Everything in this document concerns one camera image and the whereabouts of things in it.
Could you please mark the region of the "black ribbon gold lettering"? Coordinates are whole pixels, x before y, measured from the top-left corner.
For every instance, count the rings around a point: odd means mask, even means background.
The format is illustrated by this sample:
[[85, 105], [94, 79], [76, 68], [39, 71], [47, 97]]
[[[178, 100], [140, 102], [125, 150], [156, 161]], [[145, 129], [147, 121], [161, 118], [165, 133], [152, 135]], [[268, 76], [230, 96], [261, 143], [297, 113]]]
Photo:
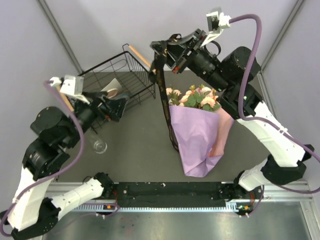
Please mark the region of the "black ribbon gold lettering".
[[170, 36], [168, 40], [161, 40], [161, 41], [153, 41], [150, 45], [150, 47], [154, 51], [154, 58], [151, 63], [151, 66], [149, 67], [150, 70], [148, 72], [148, 79], [154, 83], [157, 84], [160, 94], [160, 100], [161, 105], [166, 121], [166, 125], [168, 128], [169, 133], [169, 139], [173, 146], [173, 148], [178, 152], [179, 147], [178, 143], [173, 131], [173, 127], [171, 124], [171, 114], [169, 109], [169, 100], [166, 93], [166, 82], [165, 82], [165, 76], [164, 76], [164, 66], [167, 63], [168, 58], [168, 45], [171, 42], [177, 42], [181, 39], [181, 34], [176, 33]]

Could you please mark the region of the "pink flower bouquet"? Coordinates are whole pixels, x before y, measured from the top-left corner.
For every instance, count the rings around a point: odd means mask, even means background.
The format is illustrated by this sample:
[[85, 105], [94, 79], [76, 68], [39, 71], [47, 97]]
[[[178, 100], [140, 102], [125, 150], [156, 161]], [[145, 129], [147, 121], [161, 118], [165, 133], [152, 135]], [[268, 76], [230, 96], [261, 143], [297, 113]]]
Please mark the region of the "pink flower bouquet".
[[199, 87], [192, 85], [185, 93], [173, 87], [168, 87], [166, 88], [166, 95], [170, 106], [194, 108], [208, 112], [215, 112], [221, 107], [218, 102], [217, 91], [203, 84]]

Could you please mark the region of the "purple wrapping paper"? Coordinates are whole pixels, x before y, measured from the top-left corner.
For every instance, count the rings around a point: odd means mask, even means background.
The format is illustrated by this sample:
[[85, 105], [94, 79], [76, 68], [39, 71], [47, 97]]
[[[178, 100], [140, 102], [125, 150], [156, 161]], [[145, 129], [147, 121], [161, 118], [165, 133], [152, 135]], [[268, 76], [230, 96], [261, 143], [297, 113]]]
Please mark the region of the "purple wrapping paper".
[[223, 156], [222, 151], [209, 156], [218, 139], [220, 115], [175, 105], [169, 110], [184, 175], [205, 177]]

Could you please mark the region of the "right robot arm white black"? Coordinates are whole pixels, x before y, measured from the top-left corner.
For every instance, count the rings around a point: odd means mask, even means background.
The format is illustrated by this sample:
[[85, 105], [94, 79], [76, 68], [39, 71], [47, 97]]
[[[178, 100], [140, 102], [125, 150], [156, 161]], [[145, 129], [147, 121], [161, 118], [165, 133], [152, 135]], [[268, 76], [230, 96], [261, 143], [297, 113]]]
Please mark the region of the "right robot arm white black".
[[203, 30], [153, 41], [149, 79], [159, 88], [172, 146], [179, 152], [184, 174], [206, 176], [222, 158], [234, 122], [247, 128], [269, 151], [260, 164], [241, 171], [233, 192], [245, 198], [255, 188], [284, 186], [301, 179], [314, 150], [300, 145], [279, 123], [250, 85], [260, 70], [251, 51], [236, 48], [224, 60], [207, 49]]

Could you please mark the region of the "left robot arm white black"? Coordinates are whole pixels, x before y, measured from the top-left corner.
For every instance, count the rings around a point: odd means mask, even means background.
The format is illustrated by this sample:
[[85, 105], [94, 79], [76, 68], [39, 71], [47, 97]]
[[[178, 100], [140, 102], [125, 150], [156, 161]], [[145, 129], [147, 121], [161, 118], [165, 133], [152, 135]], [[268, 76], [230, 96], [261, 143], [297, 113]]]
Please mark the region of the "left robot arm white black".
[[114, 194], [114, 182], [103, 172], [61, 195], [47, 197], [46, 191], [70, 157], [66, 149], [83, 145], [85, 132], [97, 118], [119, 121], [129, 100], [125, 93], [113, 98], [99, 95], [90, 104], [79, 102], [71, 116], [54, 106], [37, 115], [30, 126], [37, 138], [25, 151], [12, 205], [0, 214], [0, 224], [12, 227], [12, 238], [29, 240], [46, 234], [73, 209]]

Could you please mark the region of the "clear glass vase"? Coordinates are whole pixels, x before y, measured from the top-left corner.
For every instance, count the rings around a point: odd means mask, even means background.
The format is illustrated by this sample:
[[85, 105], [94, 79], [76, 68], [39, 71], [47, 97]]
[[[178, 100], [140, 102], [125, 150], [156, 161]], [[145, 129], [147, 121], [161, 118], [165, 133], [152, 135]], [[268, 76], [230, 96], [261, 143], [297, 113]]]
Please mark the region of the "clear glass vase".
[[92, 129], [87, 132], [87, 138], [97, 154], [103, 154], [106, 152], [108, 145], [107, 143]]

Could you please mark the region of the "cream plate in basket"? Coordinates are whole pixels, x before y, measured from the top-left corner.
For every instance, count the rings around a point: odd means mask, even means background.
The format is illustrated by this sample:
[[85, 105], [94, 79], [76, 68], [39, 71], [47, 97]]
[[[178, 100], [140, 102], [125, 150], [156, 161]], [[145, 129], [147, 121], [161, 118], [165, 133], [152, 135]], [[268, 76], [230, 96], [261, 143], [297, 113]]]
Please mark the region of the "cream plate in basket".
[[110, 89], [107, 91], [107, 98], [113, 98], [118, 94], [118, 90], [116, 88]]

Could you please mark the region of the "dark teal plate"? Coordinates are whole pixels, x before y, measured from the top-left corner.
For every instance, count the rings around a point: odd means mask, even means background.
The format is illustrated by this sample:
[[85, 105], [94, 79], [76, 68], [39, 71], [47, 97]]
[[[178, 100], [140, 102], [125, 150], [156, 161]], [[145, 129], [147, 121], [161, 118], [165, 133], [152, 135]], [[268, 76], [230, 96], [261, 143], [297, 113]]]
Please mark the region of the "dark teal plate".
[[117, 96], [117, 99], [126, 99], [129, 100], [131, 98], [132, 94], [130, 92], [124, 92]]

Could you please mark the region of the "white plate in basket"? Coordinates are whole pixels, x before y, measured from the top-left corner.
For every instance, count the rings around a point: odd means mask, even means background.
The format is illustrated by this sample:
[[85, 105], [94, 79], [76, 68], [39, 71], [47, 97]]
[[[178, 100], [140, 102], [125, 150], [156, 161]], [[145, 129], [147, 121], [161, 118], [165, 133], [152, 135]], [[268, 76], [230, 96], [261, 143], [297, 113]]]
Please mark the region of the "white plate in basket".
[[117, 92], [120, 92], [122, 90], [122, 85], [118, 81], [117, 78], [113, 78], [110, 83], [108, 83], [104, 88], [102, 88], [101, 92], [110, 92], [116, 90]]

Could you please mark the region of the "pink inner wrapping paper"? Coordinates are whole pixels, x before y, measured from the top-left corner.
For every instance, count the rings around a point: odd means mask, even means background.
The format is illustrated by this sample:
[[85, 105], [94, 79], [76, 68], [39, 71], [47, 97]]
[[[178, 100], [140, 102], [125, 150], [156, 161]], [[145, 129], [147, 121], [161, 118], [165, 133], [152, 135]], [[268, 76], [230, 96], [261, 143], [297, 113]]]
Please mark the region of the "pink inner wrapping paper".
[[224, 154], [228, 135], [234, 123], [234, 119], [224, 109], [219, 108], [215, 113], [219, 115], [219, 123], [216, 140], [208, 154], [209, 157], [217, 157]]

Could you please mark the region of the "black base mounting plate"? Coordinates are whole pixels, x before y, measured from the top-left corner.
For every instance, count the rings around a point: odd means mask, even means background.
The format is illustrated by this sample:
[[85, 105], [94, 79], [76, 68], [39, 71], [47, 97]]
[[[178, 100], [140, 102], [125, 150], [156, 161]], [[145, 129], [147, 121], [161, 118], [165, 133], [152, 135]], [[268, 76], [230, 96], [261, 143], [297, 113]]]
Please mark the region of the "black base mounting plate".
[[214, 200], [233, 200], [239, 197], [239, 192], [232, 183], [222, 182], [119, 182], [114, 188], [118, 200], [204, 196]]

